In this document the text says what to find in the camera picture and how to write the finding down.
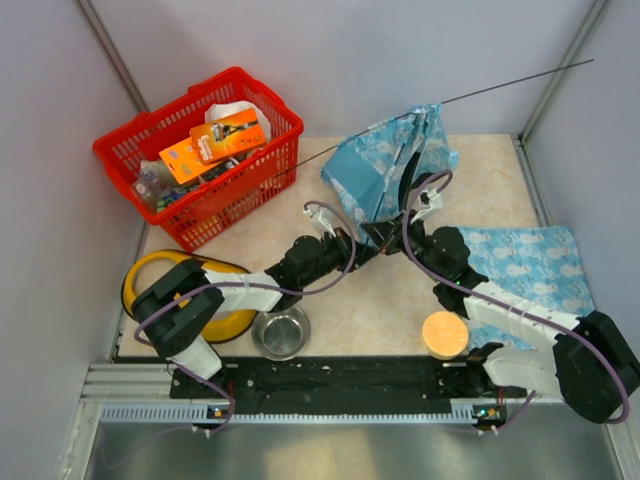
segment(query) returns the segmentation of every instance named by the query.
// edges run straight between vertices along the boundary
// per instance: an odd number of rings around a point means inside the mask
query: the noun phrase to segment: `blue cloth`
[[[566,227],[458,227],[469,247],[469,265],[505,290],[553,310],[588,315],[595,306],[578,247]],[[470,346],[497,341],[530,345],[493,326],[471,328]]]
[[[421,155],[414,178],[457,167],[458,154],[449,150],[440,111],[440,105],[415,107],[405,118],[372,125],[367,133],[345,139],[327,161],[322,179],[336,190],[358,227],[400,213],[398,187],[415,152]],[[360,238],[368,238],[362,229]]]

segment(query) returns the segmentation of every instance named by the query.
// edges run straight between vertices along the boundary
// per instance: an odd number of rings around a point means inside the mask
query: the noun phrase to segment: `metal bowl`
[[[302,351],[311,335],[305,313],[297,307],[282,312],[258,313],[253,321],[251,337],[263,357],[285,361]]]

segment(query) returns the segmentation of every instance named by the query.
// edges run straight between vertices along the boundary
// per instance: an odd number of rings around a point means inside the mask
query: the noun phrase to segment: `cardboard box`
[[[219,163],[266,143],[253,108],[194,127],[189,133],[191,144],[203,164]]]
[[[191,137],[160,152],[160,158],[180,185],[199,177],[211,170],[216,163],[204,165],[191,144]]]

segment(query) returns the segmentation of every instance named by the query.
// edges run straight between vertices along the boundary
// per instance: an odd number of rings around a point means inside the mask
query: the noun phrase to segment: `orange lid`
[[[467,348],[469,329],[455,313],[436,312],[424,321],[422,338],[430,355],[440,360],[451,360]]]

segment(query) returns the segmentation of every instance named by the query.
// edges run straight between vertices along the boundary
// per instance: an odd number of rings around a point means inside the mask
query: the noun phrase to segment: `red plastic basket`
[[[248,100],[271,122],[272,140],[266,147],[160,213],[152,213],[131,184],[142,160],[157,160],[158,152],[189,136],[204,123],[214,103]],[[187,94],[97,140],[93,149],[107,175],[152,225],[160,225],[180,246],[192,252],[249,212],[290,186],[296,179],[298,137],[304,125],[266,85],[239,67],[232,67],[194,85]]]

